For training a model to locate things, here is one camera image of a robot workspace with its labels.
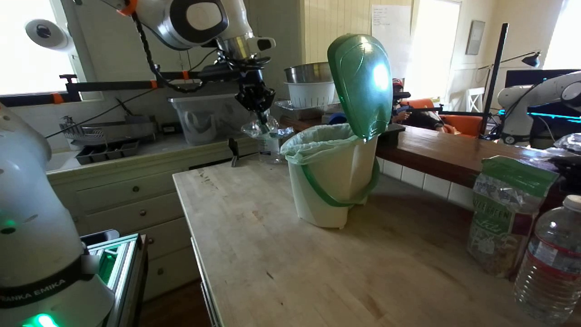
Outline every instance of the water bottle cap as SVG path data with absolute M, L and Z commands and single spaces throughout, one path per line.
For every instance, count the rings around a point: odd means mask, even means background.
M 563 199 L 563 207 L 581 212 L 581 196 L 580 194 L 569 194 Z

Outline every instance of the white robot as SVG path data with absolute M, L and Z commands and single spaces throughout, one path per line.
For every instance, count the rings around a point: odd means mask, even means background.
M 545 80 L 538 85 L 503 89 L 498 96 L 507 110 L 502 138 L 505 143 L 527 143 L 532 129 L 529 107 L 565 103 L 581 114 L 581 70 Z
M 104 0 L 133 14 L 175 49 L 216 40 L 222 67 L 238 70 L 238 100 L 264 112 L 273 90 L 256 52 L 244 0 Z M 69 210 L 46 178 L 48 141 L 0 105 L 0 325 L 102 325 L 113 294 L 95 274 Z

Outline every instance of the bottle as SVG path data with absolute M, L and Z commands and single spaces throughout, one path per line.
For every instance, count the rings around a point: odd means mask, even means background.
M 569 194 L 536 223 L 514 281 L 516 301 L 547 323 L 567 321 L 581 296 L 581 196 Z

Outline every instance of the window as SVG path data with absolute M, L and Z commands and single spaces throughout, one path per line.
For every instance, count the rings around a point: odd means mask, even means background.
M 64 90 L 59 74 L 73 72 L 68 52 L 37 45 L 24 27 L 35 18 L 55 21 L 49 0 L 0 1 L 0 94 Z
M 552 34 L 545 69 L 580 69 L 581 43 L 576 40 L 581 31 L 581 1 L 563 0 L 560 20 Z
M 458 16 L 458 1 L 420 0 L 405 78 L 414 98 L 447 98 Z

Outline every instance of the drawer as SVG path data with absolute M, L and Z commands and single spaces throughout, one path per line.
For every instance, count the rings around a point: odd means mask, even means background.
M 82 234 L 117 229 L 122 234 L 137 232 L 140 229 L 175 219 L 182 214 L 177 192 L 164 196 L 133 201 L 129 205 L 115 207 L 109 210 L 88 214 L 77 221 Z
M 146 199 L 164 192 L 175 192 L 171 174 L 153 174 L 118 183 L 108 183 L 100 187 L 82 189 L 77 194 L 77 201 L 84 214 L 98 209 L 111 209 L 115 205 Z
M 189 229 L 184 218 L 153 225 L 140 232 L 153 239 L 147 247 L 151 259 L 189 245 Z
M 144 301 L 193 281 L 196 278 L 193 267 L 195 254 L 191 247 L 149 259 Z

